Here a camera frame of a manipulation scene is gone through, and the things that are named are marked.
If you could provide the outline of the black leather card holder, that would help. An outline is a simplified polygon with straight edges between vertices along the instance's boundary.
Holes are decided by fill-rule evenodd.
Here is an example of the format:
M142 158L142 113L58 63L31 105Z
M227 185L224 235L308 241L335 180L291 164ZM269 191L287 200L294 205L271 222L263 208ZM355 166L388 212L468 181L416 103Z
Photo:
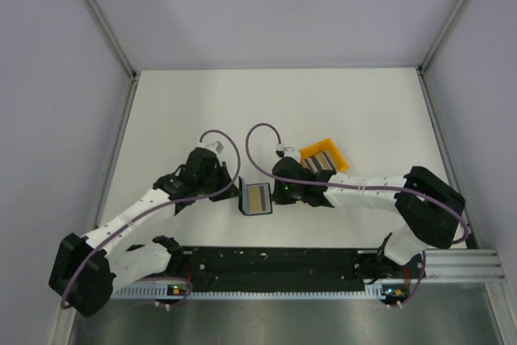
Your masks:
M271 186L269 183L248 184L240 177L238 210L244 216L272 214Z

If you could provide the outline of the yellow plastic bin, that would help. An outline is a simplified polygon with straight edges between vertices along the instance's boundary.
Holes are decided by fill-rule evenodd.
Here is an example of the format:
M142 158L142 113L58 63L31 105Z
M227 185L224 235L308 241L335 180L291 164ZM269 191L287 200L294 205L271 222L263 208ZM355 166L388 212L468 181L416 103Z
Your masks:
M310 157L312 155L318 154L320 152L327 152L332 159L334 160L334 163L336 165L337 170L335 172L345 172L349 169L349 165L343 155L338 150L335 143L330 139L327 138L323 141L319 141L313 145L310 145L306 148L303 148L300 150L301 155L301 165L305 168L307 168L303 162L303 160L307 157Z

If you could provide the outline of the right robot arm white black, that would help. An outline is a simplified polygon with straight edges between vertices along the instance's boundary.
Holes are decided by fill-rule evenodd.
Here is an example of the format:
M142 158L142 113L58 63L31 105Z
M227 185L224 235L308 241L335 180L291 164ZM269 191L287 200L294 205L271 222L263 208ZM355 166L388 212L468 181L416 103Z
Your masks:
M422 166L400 177L358 177L344 172L312 172L292 157L272 168L278 205L302 202L312 207L361 207L393 212L404 225L390 233L378 250L377 267L388 277L427 248L445 250L463 242L469 227L462 218L465 199Z

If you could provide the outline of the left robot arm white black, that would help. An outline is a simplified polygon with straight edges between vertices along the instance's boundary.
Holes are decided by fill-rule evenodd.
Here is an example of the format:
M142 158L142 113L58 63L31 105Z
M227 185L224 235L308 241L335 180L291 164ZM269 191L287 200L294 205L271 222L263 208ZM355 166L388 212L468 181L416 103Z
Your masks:
M237 179L218 152L197 147L175 172L158 178L111 221L82 236L63 238L48 282L61 298L61 309L73 308L88 318L114 292L144 278L189 281L182 247L159 234L158 227L197 200L236 197Z

